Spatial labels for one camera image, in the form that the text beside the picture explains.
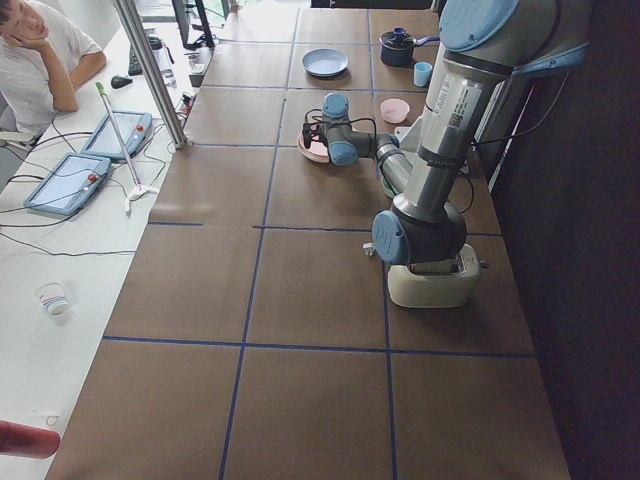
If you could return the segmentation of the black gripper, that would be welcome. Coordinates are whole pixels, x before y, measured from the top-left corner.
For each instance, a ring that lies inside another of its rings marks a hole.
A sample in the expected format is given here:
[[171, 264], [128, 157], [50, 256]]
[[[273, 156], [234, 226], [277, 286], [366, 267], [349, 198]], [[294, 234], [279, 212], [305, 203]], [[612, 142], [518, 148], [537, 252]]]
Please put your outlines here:
[[325, 144], [325, 137], [318, 122], [305, 122], [302, 127], [302, 142], [305, 148], [310, 148], [313, 143]]

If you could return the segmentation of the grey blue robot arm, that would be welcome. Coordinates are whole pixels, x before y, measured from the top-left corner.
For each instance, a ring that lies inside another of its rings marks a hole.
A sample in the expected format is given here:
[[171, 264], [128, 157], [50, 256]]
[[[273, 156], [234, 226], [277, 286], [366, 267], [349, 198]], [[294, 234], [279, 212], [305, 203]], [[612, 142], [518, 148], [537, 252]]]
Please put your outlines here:
[[579, 65], [592, 10], [590, 1], [447, 2], [436, 66], [443, 77], [429, 86], [413, 161], [394, 136], [354, 131], [344, 95], [325, 97], [321, 118], [302, 127], [304, 145], [318, 138], [337, 166], [372, 158], [398, 191], [372, 225], [375, 252], [385, 263], [408, 267], [458, 256], [467, 230], [448, 197], [495, 86]]

